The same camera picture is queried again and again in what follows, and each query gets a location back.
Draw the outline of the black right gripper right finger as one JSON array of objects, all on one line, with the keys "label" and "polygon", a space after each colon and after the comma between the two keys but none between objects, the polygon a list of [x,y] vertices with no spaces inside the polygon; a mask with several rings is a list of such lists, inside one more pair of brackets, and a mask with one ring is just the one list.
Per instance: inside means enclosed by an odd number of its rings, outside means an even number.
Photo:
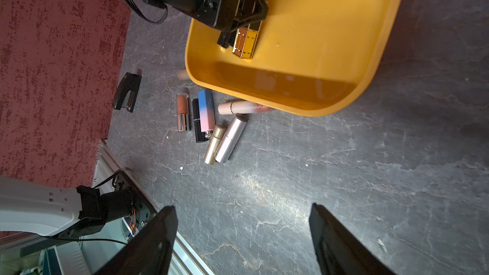
[{"label": "black right gripper right finger", "polygon": [[312,204],[309,227],[322,274],[393,274],[324,206]]}]

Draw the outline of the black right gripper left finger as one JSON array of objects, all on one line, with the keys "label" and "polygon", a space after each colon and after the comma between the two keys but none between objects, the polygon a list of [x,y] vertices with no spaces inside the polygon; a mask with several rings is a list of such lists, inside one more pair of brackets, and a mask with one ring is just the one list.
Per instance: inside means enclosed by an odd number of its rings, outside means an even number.
[{"label": "black right gripper left finger", "polygon": [[174,206],[166,206],[97,274],[168,274],[178,229]]}]

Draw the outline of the gold black square lipstick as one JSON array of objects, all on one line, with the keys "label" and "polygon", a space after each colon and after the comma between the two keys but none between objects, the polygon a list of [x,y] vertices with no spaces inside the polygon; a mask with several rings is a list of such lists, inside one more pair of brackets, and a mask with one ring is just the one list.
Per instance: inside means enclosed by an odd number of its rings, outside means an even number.
[{"label": "gold black square lipstick", "polygon": [[255,52],[262,22],[239,28],[233,44],[233,54],[240,59],[251,59]]}]

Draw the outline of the black lipstick short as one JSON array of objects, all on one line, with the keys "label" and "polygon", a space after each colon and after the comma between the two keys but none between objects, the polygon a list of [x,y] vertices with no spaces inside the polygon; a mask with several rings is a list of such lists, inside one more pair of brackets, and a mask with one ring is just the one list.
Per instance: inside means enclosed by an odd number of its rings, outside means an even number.
[{"label": "black lipstick short", "polygon": [[234,45],[237,31],[221,32],[217,44],[224,49]]}]

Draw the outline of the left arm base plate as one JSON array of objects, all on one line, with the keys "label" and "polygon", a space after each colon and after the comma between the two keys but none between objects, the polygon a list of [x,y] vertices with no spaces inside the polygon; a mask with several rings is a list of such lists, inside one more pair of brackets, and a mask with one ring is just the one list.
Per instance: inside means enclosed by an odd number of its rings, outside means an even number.
[{"label": "left arm base plate", "polygon": [[119,169],[115,172],[112,185],[120,197],[129,201],[129,213],[123,217],[131,237],[135,237],[144,229],[157,211],[147,194],[136,181],[125,171]]}]

